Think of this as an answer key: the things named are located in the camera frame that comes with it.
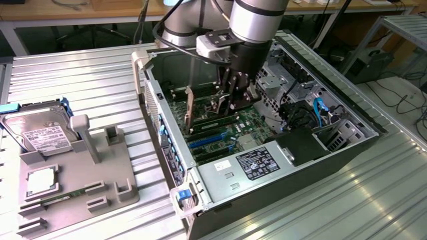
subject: motherboard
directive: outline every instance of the motherboard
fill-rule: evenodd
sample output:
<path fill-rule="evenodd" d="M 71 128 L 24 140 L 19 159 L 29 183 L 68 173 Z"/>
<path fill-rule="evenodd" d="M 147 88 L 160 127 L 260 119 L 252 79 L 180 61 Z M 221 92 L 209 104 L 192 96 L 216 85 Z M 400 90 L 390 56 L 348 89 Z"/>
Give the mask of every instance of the motherboard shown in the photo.
<path fill-rule="evenodd" d="M 196 105 L 193 112 L 201 116 L 201 121 L 208 120 L 197 133 L 189 133 L 187 129 L 187 101 L 171 100 L 169 108 L 199 165 L 261 145 L 275 135 L 253 107 L 232 116 L 217 117 L 215 112 L 204 110 L 203 105 Z"/>

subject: wooden table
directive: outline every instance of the wooden table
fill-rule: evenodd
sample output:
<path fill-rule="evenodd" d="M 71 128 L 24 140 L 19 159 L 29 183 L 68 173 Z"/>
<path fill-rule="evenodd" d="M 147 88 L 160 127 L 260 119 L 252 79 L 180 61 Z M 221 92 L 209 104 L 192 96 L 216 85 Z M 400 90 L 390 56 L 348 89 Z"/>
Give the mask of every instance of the wooden table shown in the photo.
<path fill-rule="evenodd" d="M 325 11 L 325 6 L 319 3 L 307 3 L 303 1 L 300 4 L 296 4 L 289 1 L 287 5 L 284 15 L 313 15 L 321 14 L 323 12 L 331 14 L 316 40 L 316 46 L 324 38 L 344 1 L 345 0 L 340 0 L 340 3 L 329 4 Z M 416 6 L 416 3 L 412 2 L 412 0 L 403 0 L 403 2 L 406 4 L 403 14 L 408 14 L 414 6 Z M 16 56 L 28 55 L 28 50 L 16 34 L 16 28 L 131 23 L 137 22 L 137 16 L 140 14 L 140 9 L 93 11 L 91 5 L 84 5 L 80 8 L 81 10 L 76 11 L 69 7 L 53 4 L 49 0 L 27 0 L 25 4 L 4 5 L 3 8 L 0 7 L 0 18 L 3 19 L 3 21 L 0 21 L 0 31 Z M 374 6 L 363 0 L 352 0 L 345 12 L 382 12 L 394 10 L 395 5 Z M 165 12 L 167 7 L 163 5 L 163 0 L 151 0 L 145 21 L 159 21 Z"/>

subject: hard drive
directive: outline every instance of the hard drive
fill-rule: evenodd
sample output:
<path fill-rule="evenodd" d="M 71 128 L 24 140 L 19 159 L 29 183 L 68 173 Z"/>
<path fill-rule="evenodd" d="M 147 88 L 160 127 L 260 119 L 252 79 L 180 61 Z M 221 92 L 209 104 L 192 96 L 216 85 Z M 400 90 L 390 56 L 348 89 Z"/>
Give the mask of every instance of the hard drive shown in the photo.
<path fill-rule="evenodd" d="M 0 124 L 24 152 L 39 151 L 44 156 L 64 153 L 79 135 L 69 127 L 72 112 L 67 100 L 53 100 L 20 106 L 0 106 Z"/>

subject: circuit board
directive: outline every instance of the circuit board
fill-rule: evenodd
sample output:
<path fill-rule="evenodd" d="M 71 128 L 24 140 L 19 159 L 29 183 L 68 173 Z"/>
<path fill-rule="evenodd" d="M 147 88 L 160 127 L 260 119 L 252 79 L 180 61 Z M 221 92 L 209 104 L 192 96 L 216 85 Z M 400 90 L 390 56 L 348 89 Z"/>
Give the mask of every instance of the circuit board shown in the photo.
<path fill-rule="evenodd" d="M 205 137 L 195 139 L 193 135 L 189 133 L 184 121 L 187 101 L 171 101 L 169 108 L 175 116 L 180 132 L 185 138 L 192 156 L 200 165 L 215 161 L 219 157 L 225 157 L 244 151 L 245 148 L 239 140 L 240 137 L 251 139 L 251 146 L 259 146 L 264 143 L 264 140 L 268 137 L 275 135 L 275 132 L 261 120 L 261 116 L 255 108 L 249 107 L 236 113 L 237 117 L 233 123 L 215 128 L 215 134 L 212 136 L 216 136 L 219 140 L 197 146 L 197 143 L 212 138 L 212 136 L 207 135 Z M 193 114 L 195 116 L 199 116 L 196 120 L 205 120 L 216 116 L 216 113 L 203 109 L 203 105 L 195 108 Z"/>

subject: hard drive label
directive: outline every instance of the hard drive label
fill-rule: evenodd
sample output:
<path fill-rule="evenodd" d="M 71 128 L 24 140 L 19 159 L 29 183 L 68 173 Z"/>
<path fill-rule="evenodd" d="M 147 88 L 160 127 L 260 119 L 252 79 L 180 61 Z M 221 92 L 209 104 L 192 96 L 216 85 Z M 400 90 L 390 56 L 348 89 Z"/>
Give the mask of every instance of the hard drive label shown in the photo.
<path fill-rule="evenodd" d="M 33 148 L 41 153 L 68 148 L 71 143 L 64 134 L 61 126 L 52 126 L 43 129 L 23 132 L 25 139 Z"/>
<path fill-rule="evenodd" d="M 235 157 L 249 180 L 271 174 L 280 169 L 265 147 L 249 151 Z"/>

